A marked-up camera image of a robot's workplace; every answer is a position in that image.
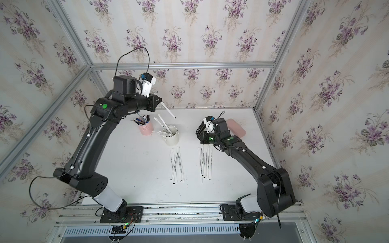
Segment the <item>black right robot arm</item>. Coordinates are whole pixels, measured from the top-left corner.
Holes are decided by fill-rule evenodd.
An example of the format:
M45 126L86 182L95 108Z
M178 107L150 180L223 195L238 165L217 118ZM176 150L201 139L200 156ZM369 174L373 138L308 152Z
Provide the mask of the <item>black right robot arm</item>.
M236 200L239 217L244 218L249 213L273 217L295 205L296 198L288 172L267 164L253 153L241 138L230 133L225 119L212 116L204 118L196 135L202 145L213 145L226 153L255 179L256 195L245 195Z

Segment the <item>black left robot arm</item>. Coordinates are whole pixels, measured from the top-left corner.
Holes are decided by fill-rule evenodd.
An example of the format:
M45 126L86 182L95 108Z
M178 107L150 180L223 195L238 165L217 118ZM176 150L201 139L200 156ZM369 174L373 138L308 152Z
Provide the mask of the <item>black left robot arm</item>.
M99 98L91 109L89 125L71 159L53 176L72 188L86 193L106 210L122 213L127 203L109 187L108 179L96 172L108 139L127 115L141 110L154 112L162 98L151 94L156 83L149 73L139 79L131 76L113 77L113 89Z

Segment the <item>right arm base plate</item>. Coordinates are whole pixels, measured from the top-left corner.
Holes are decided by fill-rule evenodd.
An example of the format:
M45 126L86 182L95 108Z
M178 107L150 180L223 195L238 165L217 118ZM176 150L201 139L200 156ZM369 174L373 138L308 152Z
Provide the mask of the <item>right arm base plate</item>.
M250 221L257 223L263 219L263 212L247 213L239 205L221 204L219 209L222 213L223 221Z

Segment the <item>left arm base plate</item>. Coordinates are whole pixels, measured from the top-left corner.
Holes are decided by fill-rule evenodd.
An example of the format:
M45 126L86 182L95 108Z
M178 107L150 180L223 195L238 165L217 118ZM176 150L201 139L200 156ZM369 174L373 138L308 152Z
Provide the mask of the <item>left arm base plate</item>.
M121 208L117 212L104 209L100 217L100 223L129 223L131 221L140 223L143 211L144 207L142 206Z

